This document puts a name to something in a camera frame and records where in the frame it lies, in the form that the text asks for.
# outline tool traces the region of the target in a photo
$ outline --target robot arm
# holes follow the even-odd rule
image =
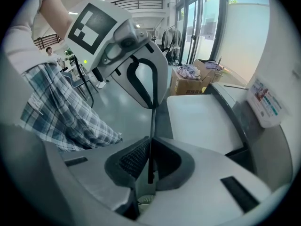
[[[70,26],[65,40],[88,70],[98,68],[109,75],[139,104],[156,108],[167,88],[167,60],[151,36],[138,29],[131,14],[102,0],[88,0]],[[139,63],[152,70],[153,102],[136,77]]]

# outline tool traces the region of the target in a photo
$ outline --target plaid skirt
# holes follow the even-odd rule
[[[80,151],[122,141],[83,101],[56,65],[38,65],[23,74],[34,93],[21,116],[20,126],[61,151]]]

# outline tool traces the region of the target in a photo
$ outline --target cardboard box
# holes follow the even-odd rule
[[[170,94],[172,96],[201,94],[202,88],[207,87],[211,82],[211,79],[214,76],[213,69],[207,69],[205,64],[198,59],[194,61],[193,65],[201,71],[201,80],[184,79],[177,73],[177,68],[173,68],[170,85]],[[220,76],[217,74],[213,82],[218,81],[219,78]]]

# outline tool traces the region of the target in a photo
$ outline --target white shirt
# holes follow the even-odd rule
[[[59,64],[59,62],[62,60],[62,57],[61,57],[60,55],[57,55],[57,54],[55,54],[55,53],[52,53],[52,55],[51,55],[51,56],[48,56],[48,57],[52,58],[52,59],[56,62],[56,66],[57,66],[57,68],[58,68],[59,70],[62,70],[62,68],[61,68],[61,66],[60,66],[60,64]]]
[[[3,49],[11,64],[20,73],[44,63],[55,64],[52,57],[40,53],[32,40],[32,25],[43,0],[26,0],[3,40]]]

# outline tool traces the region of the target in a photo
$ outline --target balcony railing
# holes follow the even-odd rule
[[[163,0],[118,0],[112,3],[125,10],[142,8],[163,9]]]
[[[57,34],[51,34],[49,36],[45,36],[43,38],[37,38],[34,40],[34,45],[37,46],[39,49],[47,48],[50,45],[59,43],[62,41],[61,37]]]

